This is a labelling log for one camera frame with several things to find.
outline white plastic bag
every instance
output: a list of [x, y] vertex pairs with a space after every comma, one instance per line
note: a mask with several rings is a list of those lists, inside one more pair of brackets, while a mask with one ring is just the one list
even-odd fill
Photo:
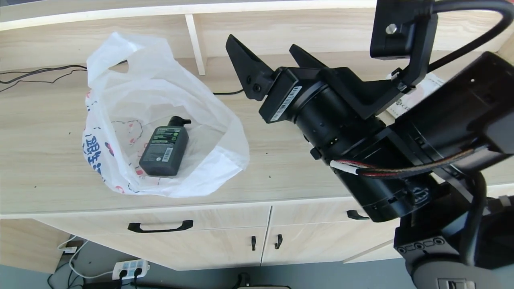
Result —
[[[128, 60], [128, 72], [110, 70]], [[249, 147], [238, 117], [180, 66], [163, 38], [113, 33], [87, 59], [84, 157], [105, 184], [125, 194], [205, 196], [245, 169]], [[172, 116], [191, 119], [178, 174], [150, 177], [139, 159]]]

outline bottle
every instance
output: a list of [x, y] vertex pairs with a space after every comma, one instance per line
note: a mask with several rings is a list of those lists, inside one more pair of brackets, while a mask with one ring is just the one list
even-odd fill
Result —
[[168, 125], [155, 129], [139, 160], [140, 167], [149, 176], [167, 177], [177, 175], [186, 151], [189, 135], [184, 124], [190, 119], [174, 116]]

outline drawer handle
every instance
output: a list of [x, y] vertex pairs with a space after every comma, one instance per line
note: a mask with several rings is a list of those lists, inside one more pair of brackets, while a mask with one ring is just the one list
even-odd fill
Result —
[[193, 220], [185, 220], [182, 221], [182, 225], [176, 229], [168, 229], [168, 230], [143, 230], [141, 229], [141, 223], [130, 223], [128, 225], [128, 230], [136, 233], [165, 233], [165, 232], [178, 232], [185, 231], [187, 229], [191, 229], [193, 227]]
[[369, 220], [370, 218], [359, 215], [356, 210], [346, 211], [348, 218], [354, 220]]
[[255, 251], [255, 244], [257, 243], [257, 239], [255, 236], [252, 236], [252, 251]]
[[275, 243], [275, 250], [280, 249], [280, 245], [282, 245], [282, 235], [279, 234], [277, 236], [277, 243]]

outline bag handle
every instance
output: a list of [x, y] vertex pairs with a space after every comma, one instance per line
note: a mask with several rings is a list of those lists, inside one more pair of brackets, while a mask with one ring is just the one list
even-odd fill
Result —
[[90, 88], [102, 85], [96, 83], [99, 77], [116, 64], [127, 60], [130, 67], [128, 74], [138, 78], [151, 78], [159, 71], [149, 69], [149, 56], [144, 50], [151, 48], [151, 57], [158, 59], [156, 63], [175, 62], [171, 48], [164, 38], [149, 35], [123, 34], [114, 32], [89, 58], [87, 58], [87, 85]]

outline gray floor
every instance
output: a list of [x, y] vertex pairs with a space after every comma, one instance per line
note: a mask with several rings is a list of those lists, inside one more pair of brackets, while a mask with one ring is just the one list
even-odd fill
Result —
[[[121, 252], [89, 242], [76, 260], [76, 268], [86, 275], [96, 275], [113, 269], [114, 263], [134, 259]], [[415, 289], [405, 271], [402, 259], [365, 263], [318, 263], [288, 266], [251, 267], [179, 272], [151, 264], [141, 284], [168, 285], [186, 289], [230, 289], [237, 274], [248, 272], [252, 283], [288, 285], [292, 289]], [[505, 288], [513, 288], [514, 266], [496, 273]], [[63, 267], [52, 277], [55, 289], [66, 289], [69, 267]], [[48, 274], [0, 265], [1, 289], [49, 289]]]

